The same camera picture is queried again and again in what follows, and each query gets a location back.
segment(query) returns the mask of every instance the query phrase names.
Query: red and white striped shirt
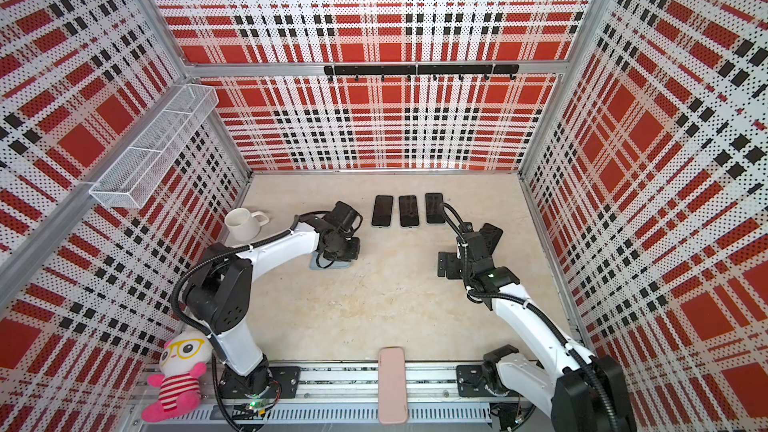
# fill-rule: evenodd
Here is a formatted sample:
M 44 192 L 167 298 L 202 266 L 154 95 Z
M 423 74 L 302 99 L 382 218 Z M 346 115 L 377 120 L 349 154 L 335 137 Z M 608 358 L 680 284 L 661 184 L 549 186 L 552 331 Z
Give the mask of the red and white striped shirt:
M 160 403 L 163 410 L 176 408 L 176 398 L 183 392 L 194 390 L 200 393 L 200 382 L 189 374 L 166 377 L 160 386 Z

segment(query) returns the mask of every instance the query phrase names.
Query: robotic arm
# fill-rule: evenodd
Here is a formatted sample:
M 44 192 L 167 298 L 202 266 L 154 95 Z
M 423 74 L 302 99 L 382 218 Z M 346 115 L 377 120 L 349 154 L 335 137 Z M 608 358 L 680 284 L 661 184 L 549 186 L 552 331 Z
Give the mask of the robotic arm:
M 235 250 L 213 244 L 187 273 L 188 285 L 182 299 L 196 321 L 183 314 L 180 317 L 199 330 L 205 329 L 216 355 L 226 365 L 224 377 L 236 382 L 238 390 L 258 396 L 270 384 L 269 361 L 243 320 L 248 312 L 251 283 L 303 254 L 317 252 L 318 264 L 321 255 L 331 262 L 357 259 L 360 239 L 353 235 L 360 223 L 362 216 L 354 208 L 337 202 L 331 212 L 295 216 L 288 230 L 262 241 Z
M 494 265 L 484 237 L 471 230 L 453 207 L 442 204 L 442 214 L 456 232 L 461 268 L 455 278 L 463 280 L 467 298 L 503 318 L 541 364 L 532 365 L 505 345 L 483 357 L 482 376 L 474 388 L 496 397 L 514 390 L 549 416 L 556 432 L 635 432 L 619 364 L 608 356 L 596 358 L 555 325 L 536 307 L 517 276 Z

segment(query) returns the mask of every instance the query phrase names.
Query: wire shelf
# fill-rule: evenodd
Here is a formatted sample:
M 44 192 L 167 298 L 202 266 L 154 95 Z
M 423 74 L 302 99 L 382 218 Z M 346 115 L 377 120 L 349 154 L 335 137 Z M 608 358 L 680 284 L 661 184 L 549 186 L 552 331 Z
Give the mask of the wire shelf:
M 143 207 L 218 102 L 213 87 L 186 84 L 91 187 L 91 195 L 106 207 Z

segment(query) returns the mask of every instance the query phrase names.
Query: doll's arm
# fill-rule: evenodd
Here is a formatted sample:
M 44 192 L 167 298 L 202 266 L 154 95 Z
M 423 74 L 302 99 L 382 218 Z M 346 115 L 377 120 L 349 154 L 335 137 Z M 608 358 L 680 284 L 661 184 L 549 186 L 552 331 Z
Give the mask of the doll's arm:
M 147 383 L 155 388 L 160 388 L 160 386 L 163 384 L 163 379 L 165 379 L 165 376 L 162 374 L 154 374 L 147 377 Z
M 190 375 L 192 378 L 198 378 L 206 373 L 208 370 L 208 367 L 206 367 L 205 362 L 197 362 L 194 367 L 192 367 L 192 370 L 190 370 Z

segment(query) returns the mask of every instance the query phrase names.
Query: stuffed toy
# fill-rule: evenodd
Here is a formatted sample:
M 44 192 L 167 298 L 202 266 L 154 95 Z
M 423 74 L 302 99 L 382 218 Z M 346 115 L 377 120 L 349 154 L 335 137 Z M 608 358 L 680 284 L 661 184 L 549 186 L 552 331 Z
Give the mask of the stuffed toy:
M 145 422 L 179 417 L 200 405 L 200 382 L 214 348 L 205 335 L 189 328 L 165 343 L 160 356 L 162 374 L 150 375 L 147 382 L 160 389 L 157 402 L 141 412 Z

